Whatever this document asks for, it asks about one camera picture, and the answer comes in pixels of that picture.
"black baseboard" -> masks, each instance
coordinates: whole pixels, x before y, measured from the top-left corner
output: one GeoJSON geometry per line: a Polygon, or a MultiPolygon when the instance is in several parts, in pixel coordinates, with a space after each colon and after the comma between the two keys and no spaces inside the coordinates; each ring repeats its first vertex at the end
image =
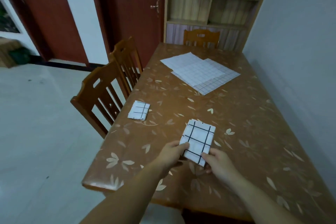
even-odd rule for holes
{"type": "Polygon", "coordinates": [[[96,63],[89,63],[88,66],[77,66],[77,65],[70,65],[70,64],[64,64],[64,63],[58,63],[58,62],[44,61],[41,56],[35,56],[35,55],[30,56],[29,63],[34,64],[34,65],[58,67],[58,68],[87,71],[87,72],[92,72],[95,68],[104,66],[102,64],[96,64],[96,63]]]}

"wooden chair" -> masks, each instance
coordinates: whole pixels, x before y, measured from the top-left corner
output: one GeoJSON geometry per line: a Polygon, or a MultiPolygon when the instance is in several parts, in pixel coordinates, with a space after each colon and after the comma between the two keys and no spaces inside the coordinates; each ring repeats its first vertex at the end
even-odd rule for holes
{"type": "Polygon", "coordinates": [[[95,114],[92,112],[92,109],[94,105],[96,105],[99,111],[108,120],[110,125],[113,124],[114,120],[120,112],[117,105],[120,109],[123,107],[120,99],[111,85],[111,82],[118,77],[124,76],[120,72],[117,62],[112,59],[107,65],[93,70],[83,80],[82,87],[78,95],[74,96],[70,101],[103,138],[105,138],[107,135],[107,129],[100,122],[97,116],[95,116],[95,114]],[[107,89],[110,90],[117,105],[111,98],[111,95],[107,89]]]}
{"type": "Polygon", "coordinates": [[[194,43],[196,42],[196,46],[208,48],[208,43],[214,43],[215,48],[218,48],[220,34],[219,31],[211,32],[208,29],[194,29],[193,31],[185,30],[183,35],[183,45],[187,45],[187,41],[189,41],[192,46],[194,46],[194,43]]]}
{"type": "MultiPolygon", "coordinates": [[[[109,60],[113,57],[116,59],[120,68],[124,71],[132,88],[134,88],[143,71],[134,38],[130,37],[126,41],[121,40],[119,43],[117,43],[114,46],[113,52],[111,52],[109,55],[109,60]],[[137,67],[134,64],[133,59],[135,59],[140,73],[137,72],[137,67]]],[[[131,89],[129,88],[127,81],[126,87],[128,92],[131,93],[131,89]]]]}

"person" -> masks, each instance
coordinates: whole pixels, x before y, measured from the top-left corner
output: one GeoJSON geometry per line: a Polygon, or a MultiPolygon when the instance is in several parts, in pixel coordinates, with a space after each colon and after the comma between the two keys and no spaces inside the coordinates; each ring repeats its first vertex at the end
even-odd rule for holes
{"type": "MultiPolygon", "coordinates": [[[[180,145],[179,141],[167,143],[156,159],[127,181],[124,186],[107,196],[80,224],[139,223],[158,182],[168,175],[171,168],[183,164],[179,159],[188,148],[189,143],[180,145]]],[[[208,165],[206,173],[213,173],[218,180],[227,184],[240,197],[255,223],[302,223],[246,180],[225,152],[211,148],[209,154],[202,153],[202,158],[208,165]]]]}

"napkin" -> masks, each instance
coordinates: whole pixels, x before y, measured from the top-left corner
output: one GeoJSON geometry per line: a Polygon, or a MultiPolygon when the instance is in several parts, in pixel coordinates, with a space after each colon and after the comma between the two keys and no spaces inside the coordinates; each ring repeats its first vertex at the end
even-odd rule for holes
{"type": "Polygon", "coordinates": [[[189,149],[184,151],[183,156],[204,167],[205,160],[201,157],[201,153],[209,153],[215,130],[215,126],[199,120],[189,120],[180,140],[180,144],[190,143],[189,149]]]}
{"type": "Polygon", "coordinates": [[[135,120],[145,120],[150,106],[150,104],[136,100],[127,117],[135,120]]]}

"floor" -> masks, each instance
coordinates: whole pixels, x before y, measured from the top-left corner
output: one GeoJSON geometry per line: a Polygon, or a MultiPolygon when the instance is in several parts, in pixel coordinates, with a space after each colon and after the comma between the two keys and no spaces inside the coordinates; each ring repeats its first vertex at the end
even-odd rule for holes
{"type": "MultiPolygon", "coordinates": [[[[77,224],[104,199],[81,186],[103,140],[70,103],[88,74],[0,67],[0,223],[77,224]]],[[[179,216],[149,205],[141,223],[179,216]]]]}

